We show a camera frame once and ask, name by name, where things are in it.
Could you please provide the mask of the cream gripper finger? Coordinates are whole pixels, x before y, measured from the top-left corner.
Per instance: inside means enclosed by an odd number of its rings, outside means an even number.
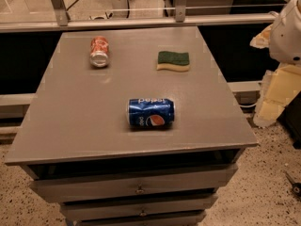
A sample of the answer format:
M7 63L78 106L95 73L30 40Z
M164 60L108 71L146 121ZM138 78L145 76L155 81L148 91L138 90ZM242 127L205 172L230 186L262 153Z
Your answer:
M258 49L268 48L270 44L271 29L271 25L266 26L261 33L252 38L249 45Z
M253 117L254 123L258 127L268 127L275 123L300 91L300 65L280 63L274 72L267 72L262 79L260 99Z

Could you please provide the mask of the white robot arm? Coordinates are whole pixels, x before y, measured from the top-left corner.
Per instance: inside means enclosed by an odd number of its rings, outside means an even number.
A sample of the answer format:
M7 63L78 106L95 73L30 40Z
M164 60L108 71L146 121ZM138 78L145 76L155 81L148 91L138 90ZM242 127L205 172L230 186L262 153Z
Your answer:
M258 127L268 127L301 91L301 0L290 0L250 45L268 48L270 57L279 62L277 69L266 72L261 81L253 117Z

